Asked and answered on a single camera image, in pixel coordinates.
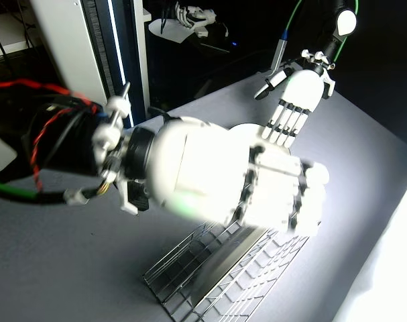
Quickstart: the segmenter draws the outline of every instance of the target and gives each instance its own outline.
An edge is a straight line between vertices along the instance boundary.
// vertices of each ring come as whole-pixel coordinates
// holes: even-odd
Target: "wire rack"
[[[173,321],[248,320],[308,239],[266,231],[194,307],[190,294],[199,268],[240,228],[237,222],[228,227],[202,224],[144,274],[146,284]]]

